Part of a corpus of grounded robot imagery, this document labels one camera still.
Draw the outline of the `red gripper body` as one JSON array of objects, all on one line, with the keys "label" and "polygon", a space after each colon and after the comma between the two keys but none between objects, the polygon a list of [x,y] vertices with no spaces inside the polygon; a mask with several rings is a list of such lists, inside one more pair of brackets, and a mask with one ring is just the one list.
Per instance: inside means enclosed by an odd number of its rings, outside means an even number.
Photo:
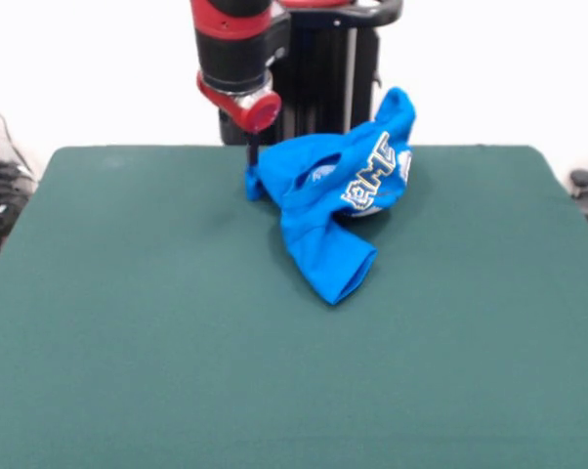
[{"label": "red gripper body", "polygon": [[265,84],[243,93],[219,91],[209,86],[201,71],[197,73],[196,84],[200,93],[242,131],[259,134],[273,125],[281,110],[281,97],[273,89],[273,75],[268,70],[265,77]]}]

